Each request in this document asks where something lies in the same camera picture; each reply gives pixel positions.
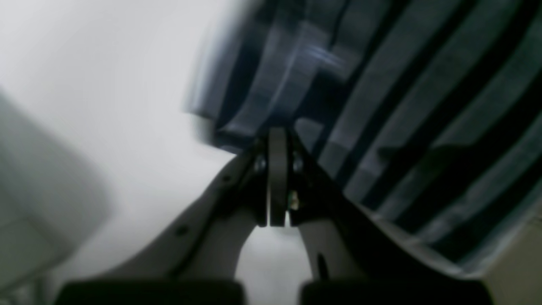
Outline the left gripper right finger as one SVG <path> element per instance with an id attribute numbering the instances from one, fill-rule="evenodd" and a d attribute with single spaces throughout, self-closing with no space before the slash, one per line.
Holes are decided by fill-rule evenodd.
<path id="1" fill-rule="evenodd" d="M 491 305 L 480 280 L 459 279 L 410 254 L 350 203 L 281 128 L 288 174 L 285 212 L 301 234 L 314 279 L 300 289 L 301 305 Z"/>

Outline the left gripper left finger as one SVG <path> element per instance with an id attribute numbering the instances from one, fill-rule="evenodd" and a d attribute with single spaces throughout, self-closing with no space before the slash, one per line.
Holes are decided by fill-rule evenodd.
<path id="1" fill-rule="evenodd" d="M 279 128 L 233 158 L 145 249 L 104 274 L 65 285 L 55 303 L 244 305 L 234 276 L 257 226 L 279 226 Z"/>

